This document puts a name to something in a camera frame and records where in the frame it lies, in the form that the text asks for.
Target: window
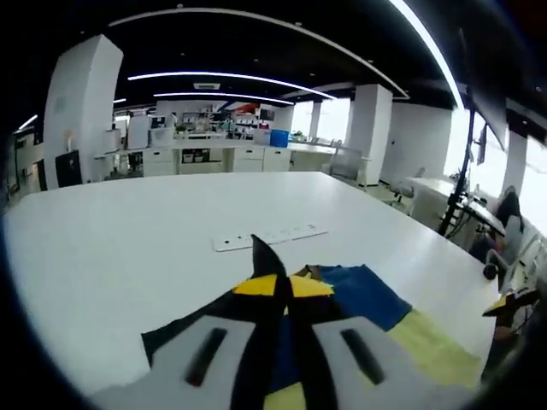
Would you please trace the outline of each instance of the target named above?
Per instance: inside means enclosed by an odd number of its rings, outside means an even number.
[[[314,109],[313,101],[298,102],[295,104],[294,115],[292,116],[291,134],[301,132],[305,137],[309,135],[312,109]]]
[[[475,114],[473,124],[473,140],[478,141],[480,132],[485,126],[485,120],[480,114]],[[468,140],[469,111],[456,110],[452,115],[452,127],[446,162],[444,164],[444,175],[450,176],[457,173],[462,167],[465,146]],[[505,132],[504,147],[509,146],[509,130]],[[479,158],[479,146],[474,143],[471,152],[475,160]],[[486,156],[485,162],[476,165],[470,164],[471,186],[474,188],[479,184],[480,190],[498,198],[502,192],[503,180],[505,179],[505,168],[507,166],[507,151],[503,151],[494,133],[488,128],[486,134]]]
[[[533,138],[526,145],[526,169],[521,190],[521,212],[543,235],[547,235],[547,149]]]
[[[325,100],[321,104],[317,137],[331,141],[345,140],[350,117],[350,99]]]

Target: blue container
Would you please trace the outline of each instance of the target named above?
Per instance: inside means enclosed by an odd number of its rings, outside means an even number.
[[[272,147],[287,148],[289,145],[289,132],[272,130],[270,132],[270,145]]]

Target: cable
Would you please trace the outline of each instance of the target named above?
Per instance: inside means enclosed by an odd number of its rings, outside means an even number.
[[[463,219],[465,218],[465,215],[462,216],[460,218],[460,224],[455,226],[454,229],[448,234],[448,236],[446,237],[447,239],[451,239],[453,238],[459,231],[462,230],[462,228],[469,222],[469,220],[471,219],[471,215],[468,214],[468,218],[465,220],[465,222],[463,221]]]

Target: blue fabric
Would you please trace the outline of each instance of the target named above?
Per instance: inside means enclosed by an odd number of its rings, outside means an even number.
[[[334,300],[348,316],[364,316],[384,331],[403,320],[412,307],[365,265],[320,266],[323,282],[333,285]],[[291,346],[291,322],[281,321],[270,393],[300,381]]]
[[[367,266],[320,266],[321,280],[334,285],[334,300],[348,316],[363,316],[389,331],[412,307]]]

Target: power strip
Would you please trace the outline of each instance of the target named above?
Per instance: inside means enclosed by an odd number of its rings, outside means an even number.
[[[328,233],[328,230],[317,224],[307,224],[285,228],[279,231],[256,231],[252,232],[262,241],[269,245],[314,237]],[[216,252],[227,252],[229,250],[252,248],[253,241],[250,233],[236,232],[229,235],[221,235],[213,239],[213,248]]]

